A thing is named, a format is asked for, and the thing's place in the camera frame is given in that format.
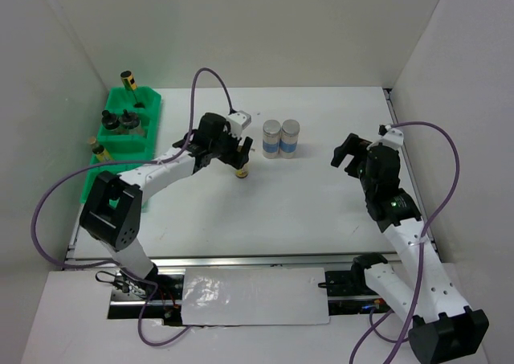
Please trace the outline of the small yellow bottle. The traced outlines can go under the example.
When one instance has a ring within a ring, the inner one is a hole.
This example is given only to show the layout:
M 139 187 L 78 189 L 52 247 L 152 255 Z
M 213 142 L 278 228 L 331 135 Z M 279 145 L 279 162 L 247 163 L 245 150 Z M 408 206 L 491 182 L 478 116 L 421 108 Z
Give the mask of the small yellow bottle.
M 99 162 L 110 162 L 112 161 L 111 154 L 101 145 L 96 137 L 89 137 L 88 144 L 92 149 L 92 153 L 95 155 Z
M 244 179 L 249 174 L 248 162 L 246 162 L 241 169 L 235 171 L 235 176 L 240 179 Z

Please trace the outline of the yellow label pepper bottle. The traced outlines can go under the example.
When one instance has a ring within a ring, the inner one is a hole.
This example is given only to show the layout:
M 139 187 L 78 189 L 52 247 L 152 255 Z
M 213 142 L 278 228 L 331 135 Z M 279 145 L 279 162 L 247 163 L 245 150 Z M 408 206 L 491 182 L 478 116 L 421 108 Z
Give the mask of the yellow label pepper bottle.
M 145 103 L 141 101 L 137 95 L 137 84 L 133 72 L 130 70 L 122 71 L 120 73 L 120 79 L 125 90 L 133 97 L 134 107 L 146 108 Z

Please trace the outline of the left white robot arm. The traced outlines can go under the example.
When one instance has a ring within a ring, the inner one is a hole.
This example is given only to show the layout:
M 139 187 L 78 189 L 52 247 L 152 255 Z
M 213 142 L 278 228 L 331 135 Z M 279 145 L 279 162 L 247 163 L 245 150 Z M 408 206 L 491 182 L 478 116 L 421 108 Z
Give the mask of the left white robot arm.
M 131 278 L 131 291 L 141 299 L 155 295 L 162 282 L 157 266 L 137 240 L 142 207 L 155 194 L 196 174 L 214 159 L 242 169 L 253 142 L 242 138 L 250 123 L 251 115 L 244 111 L 226 117 L 207 112 L 197 129 L 149 164 L 121 174 L 103 171 L 96 177 L 80 226 L 108 250 L 114 263 Z

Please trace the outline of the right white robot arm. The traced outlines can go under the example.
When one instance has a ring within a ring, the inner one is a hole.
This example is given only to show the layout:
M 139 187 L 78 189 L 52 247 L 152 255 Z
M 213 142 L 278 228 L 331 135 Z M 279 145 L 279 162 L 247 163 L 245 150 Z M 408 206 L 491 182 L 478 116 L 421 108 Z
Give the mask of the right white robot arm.
M 419 362 L 449 362 L 477 352 L 489 321 L 455 287 L 414 199 L 400 187 L 402 144 L 402 133 L 393 129 L 375 142 L 351 133 L 334 150 L 333 167 L 351 158 L 345 172 L 361 183 L 369 216 L 394 247 L 414 285 L 409 287 L 379 253 L 354 259 L 350 283 L 359 293 L 378 294 L 402 320 L 399 339 L 410 344 Z

